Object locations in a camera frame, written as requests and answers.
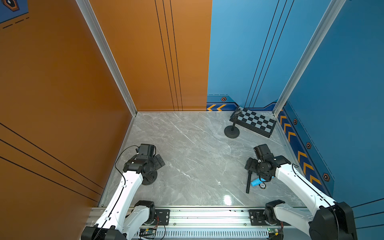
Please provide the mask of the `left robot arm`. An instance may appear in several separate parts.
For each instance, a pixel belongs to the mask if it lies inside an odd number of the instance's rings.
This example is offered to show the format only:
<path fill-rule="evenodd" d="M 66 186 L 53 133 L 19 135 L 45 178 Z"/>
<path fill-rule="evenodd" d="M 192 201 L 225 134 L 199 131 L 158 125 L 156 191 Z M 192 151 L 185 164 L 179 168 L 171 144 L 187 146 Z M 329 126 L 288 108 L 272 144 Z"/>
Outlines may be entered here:
<path fill-rule="evenodd" d="M 128 211 L 139 187 L 153 184 L 165 162 L 154 145 L 141 144 L 136 152 L 118 171 L 119 186 L 96 223 L 85 227 L 82 240 L 131 240 L 142 225 L 155 220 L 156 207 L 152 201 L 138 201 L 130 214 Z"/>

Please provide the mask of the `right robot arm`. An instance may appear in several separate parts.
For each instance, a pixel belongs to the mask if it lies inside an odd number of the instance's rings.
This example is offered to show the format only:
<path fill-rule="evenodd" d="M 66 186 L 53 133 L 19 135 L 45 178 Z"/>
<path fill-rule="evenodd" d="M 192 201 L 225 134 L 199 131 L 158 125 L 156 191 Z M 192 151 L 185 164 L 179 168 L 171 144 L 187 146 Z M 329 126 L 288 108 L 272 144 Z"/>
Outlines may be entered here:
<path fill-rule="evenodd" d="M 338 203 L 327 196 L 304 176 L 284 156 L 274 156 L 266 144 L 254 147 L 256 158 L 249 158 L 245 169 L 249 175 L 257 174 L 262 183 L 278 179 L 305 204 L 306 214 L 286 204 L 283 200 L 266 203 L 262 214 L 250 212 L 255 221 L 278 226 L 270 233 L 271 240 L 284 238 L 284 225 L 289 224 L 308 235 L 312 240 L 356 240 L 358 238 L 352 208 L 345 202 Z"/>

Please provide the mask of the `black round stand base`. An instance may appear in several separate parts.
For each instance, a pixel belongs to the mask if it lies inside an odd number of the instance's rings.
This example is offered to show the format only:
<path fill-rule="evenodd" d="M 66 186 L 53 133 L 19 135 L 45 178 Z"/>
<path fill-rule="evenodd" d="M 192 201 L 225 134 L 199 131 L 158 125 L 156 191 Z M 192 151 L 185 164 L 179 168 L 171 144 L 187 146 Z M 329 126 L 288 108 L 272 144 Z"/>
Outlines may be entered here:
<path fill-rule="evenodd" d="M 224 134 L 230 139 L 235 139 L 240 135 L 240 130 L 236 126 L 227 126 L 224 129 Z"/>

